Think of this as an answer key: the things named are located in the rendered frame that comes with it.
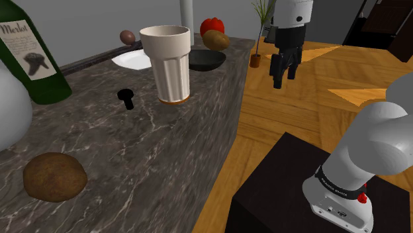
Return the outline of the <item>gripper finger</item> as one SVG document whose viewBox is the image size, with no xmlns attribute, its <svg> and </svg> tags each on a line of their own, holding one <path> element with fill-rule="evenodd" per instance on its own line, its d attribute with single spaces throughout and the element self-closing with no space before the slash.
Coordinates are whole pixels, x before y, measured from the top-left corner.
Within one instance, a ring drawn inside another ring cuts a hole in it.
<svg viewBox="0 0 413 233">
<path fill-rule="evenodd" d="M 282 88 L 283 74 L 286 70 L 285 58 L 283 54 L 273 54 L 271 56 L 271 64 L 269 69 L 270 76 L 273 77 L 273 87 L 275 89 Z"/>
<path fill-rule="evenodd" d="M 301 64 L 302 61 L 302 48 L 296 48 L 294 52 L 291 53 L 288 64 L 288 75 L 287 79 L 294 79 L 295 74 L 298 68 L 298 65 Z"/>
</svg>

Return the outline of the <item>potted green plant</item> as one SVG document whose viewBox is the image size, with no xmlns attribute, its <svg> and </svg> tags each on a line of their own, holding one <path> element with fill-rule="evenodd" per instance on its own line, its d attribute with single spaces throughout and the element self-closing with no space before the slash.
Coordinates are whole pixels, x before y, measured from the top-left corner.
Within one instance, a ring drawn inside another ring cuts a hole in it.
<svg viewBox="0 0 413 233">
<path fill-rule="evenodd" d="M 255 47 L 255 53 L 252 54 L 250 58 L 250 67 L 258 68 L 261 56 L 258 54 L 259 48 L 259 39 L 261 38 L 263 29 L 267 21 L 270 21 L 273 17 L 273 11 L 275 7 L 276 0 L 255 0 L 252 5 L 259 17 L 260 28 L 259 28 L 259 35 L 257 39 L 257 44 Z"/>
</svg>

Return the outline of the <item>small brown potato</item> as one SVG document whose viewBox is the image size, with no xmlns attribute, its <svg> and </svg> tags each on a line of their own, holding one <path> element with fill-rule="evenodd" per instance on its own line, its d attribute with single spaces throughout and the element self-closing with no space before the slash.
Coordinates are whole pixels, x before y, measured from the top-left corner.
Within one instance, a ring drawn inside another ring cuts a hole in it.
<svg viewBox="0 0 413 233">
<path fill-rule="evenodd" d="M 229 38 L 218 30 L 208 30 L 203 36 L 203 44 L 210 50 L 221 51 L 230 45 Z"/>
</svg>

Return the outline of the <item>black bowl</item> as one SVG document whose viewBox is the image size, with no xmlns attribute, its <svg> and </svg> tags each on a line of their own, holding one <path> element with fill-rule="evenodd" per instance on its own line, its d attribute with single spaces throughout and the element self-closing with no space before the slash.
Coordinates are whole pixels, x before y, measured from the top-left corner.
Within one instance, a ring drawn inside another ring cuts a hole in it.
<svg viewBox="0 0 413 233">
<path fill-rule="evenodd" d="M 211 71 L 226 61 L 226 54 L 214 50 L 191 50 L 189 52 L 189 69 Z"/>
</svg>

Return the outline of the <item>red bell pepper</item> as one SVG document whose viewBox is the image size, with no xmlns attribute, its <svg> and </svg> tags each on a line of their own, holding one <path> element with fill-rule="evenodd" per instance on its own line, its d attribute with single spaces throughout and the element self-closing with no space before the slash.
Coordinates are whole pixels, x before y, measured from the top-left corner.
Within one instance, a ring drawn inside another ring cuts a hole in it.
<svg viewBox="0 0 413 233">
<path fill-rule="evenodd" d="M 224 24 L 223 22 L 214 17 L 212 19 L 206 19 L 202 22 L 201 26 L 200 26 L 200 34 L 201 36 L 203 36 L 205 34 L 205 32 L 207 32 L 208 30 L 217 30 L 220 31 L 221 33 L 225 33 L 225 28 L 224 28 Z"/>
</svg>

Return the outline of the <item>dark wooden cabinet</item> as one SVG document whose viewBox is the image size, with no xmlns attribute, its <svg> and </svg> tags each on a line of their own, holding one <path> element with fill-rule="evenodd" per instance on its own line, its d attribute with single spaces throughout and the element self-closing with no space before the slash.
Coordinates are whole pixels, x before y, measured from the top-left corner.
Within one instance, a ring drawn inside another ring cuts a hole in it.
<svg viewBox="0 0 413 233">
<path fill-rule="evenodd" d="M 408 62 L 413 56 L 413 0 L 362 0 L 343 44 L 387 50 Z"/>
</svg>

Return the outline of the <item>pale grey pole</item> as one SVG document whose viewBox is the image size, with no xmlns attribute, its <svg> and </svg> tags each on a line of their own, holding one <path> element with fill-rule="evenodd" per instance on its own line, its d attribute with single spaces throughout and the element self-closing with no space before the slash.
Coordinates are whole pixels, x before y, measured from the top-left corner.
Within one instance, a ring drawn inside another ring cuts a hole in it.
<svg viewBox="0 0 413 233">
<path fill-rule="evenodd" d="M 194 45 L 193 0 L 179 0 L 181 25 L 190 30 L 191 45 Z"/>
</svg>

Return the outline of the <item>white ribbed cup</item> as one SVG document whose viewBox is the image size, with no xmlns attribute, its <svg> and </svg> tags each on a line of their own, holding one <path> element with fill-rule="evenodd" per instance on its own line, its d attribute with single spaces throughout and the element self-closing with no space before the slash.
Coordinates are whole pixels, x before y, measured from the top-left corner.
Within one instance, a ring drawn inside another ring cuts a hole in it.
<svg viewBox="0 0 413 233">
<path fill-rule="evenodd" d="M 150 58 L 160 102 L 169 105 L 185 102 L 190 96 L 190 30 L 161 25 L 143 28 L 139 34 L 144 52 Z"/>
</svg>

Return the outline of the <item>dark robot stand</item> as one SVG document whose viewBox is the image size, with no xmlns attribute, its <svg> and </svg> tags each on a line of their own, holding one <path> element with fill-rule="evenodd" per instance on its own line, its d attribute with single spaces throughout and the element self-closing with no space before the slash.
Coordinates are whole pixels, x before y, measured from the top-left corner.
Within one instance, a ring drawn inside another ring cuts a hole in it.
<svg viewBox="0 0 413 233">
<path fill-rule="evenodd" d="M 232 198 L 225 233 L 349 233 L 316 216 L 302 184 L 329 153 L 284 133 Z M 409 192 L 379 177 L 367 183 L 372 233 L 413 233 Z"/>
</svg>

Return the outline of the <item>white plate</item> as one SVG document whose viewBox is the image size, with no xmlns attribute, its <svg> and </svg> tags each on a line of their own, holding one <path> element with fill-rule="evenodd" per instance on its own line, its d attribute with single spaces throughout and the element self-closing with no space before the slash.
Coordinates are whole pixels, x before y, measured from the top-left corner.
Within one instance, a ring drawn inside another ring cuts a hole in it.
<svg viewBox="0 0 413 233">
<path fill-rule="evenodd" d="M 132 70 L 143 70 L 152 66 L 150 58 L 145 54 L 144 50 L 135 50 L 116 56 L 112 61 L 124 68 Z"/>
</svg>

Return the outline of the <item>small black mushroom-shaped object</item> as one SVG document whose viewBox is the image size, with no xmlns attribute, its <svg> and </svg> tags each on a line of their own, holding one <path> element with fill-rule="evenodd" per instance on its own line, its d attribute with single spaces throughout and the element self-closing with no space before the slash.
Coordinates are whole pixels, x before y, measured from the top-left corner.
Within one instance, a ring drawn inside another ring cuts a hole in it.
<svg viewBox="0 0 413 233">
<path fill-rule="evenodd" d="M 124 105 L 127 110 L 132 110 L 134 108 L 134 104 L 132 102 L 133 96 L 134 93 L 130 89 L 121 89 L 117 93 L 118 99 L 124 102 Z"/>
</svg>

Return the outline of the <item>brown egg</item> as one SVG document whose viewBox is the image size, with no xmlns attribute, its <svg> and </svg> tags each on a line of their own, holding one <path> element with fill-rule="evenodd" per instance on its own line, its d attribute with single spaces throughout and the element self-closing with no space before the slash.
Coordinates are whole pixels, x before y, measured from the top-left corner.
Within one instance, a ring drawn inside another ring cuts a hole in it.
<svg viewBox="0 0 413 233">
<path fill-rule="evenodd" d="M 123 44 L 127 45 L 127 46 L 131 46 L 133 45 L 133 43 L 135 43 L 136 41 L 136 37 L 135 35 L 130 32 L 129 30 L 123 30 L 120 33 L 120 40 Z"/>
</svg>

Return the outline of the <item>green wine bottle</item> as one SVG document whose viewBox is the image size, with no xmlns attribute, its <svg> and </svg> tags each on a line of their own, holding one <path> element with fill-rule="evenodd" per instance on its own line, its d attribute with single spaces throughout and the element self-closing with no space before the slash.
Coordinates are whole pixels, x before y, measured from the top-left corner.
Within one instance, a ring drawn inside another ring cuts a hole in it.
<svg viewBox="0 0 413 233">
<path fill-rule="evenodd" d="M 39 105 L 58 103 L 72 94 L 30 17 L 11 0 L 0 0 L 0 60 Z"/>
</svg>

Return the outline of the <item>large brown potato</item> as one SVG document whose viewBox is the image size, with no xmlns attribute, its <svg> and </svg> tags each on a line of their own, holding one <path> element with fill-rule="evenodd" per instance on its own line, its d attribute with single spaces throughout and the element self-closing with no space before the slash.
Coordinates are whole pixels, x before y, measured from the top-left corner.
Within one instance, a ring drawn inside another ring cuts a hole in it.
<svg viewBox="0 0 413 233">
<path fill-rule="evenodd" d="M 32 158 L 23 170 L 27 194 L 52 203 L 74 198 L 84 189 L 87 181 L 87 174 L 77 159 L 57 152 Z"/>
</svg>

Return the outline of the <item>white round vase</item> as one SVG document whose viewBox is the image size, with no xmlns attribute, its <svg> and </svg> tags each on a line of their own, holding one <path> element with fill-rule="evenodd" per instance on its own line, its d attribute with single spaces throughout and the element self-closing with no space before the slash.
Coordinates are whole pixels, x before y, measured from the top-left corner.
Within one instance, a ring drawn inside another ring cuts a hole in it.
<svg viewBox="0 0 413 233">
<path fill-rule="evenodd" d="M 32 121 L 32 104 L 24 85 L 0 67 L 0 152 L 16 144 Z"/>
</svg>

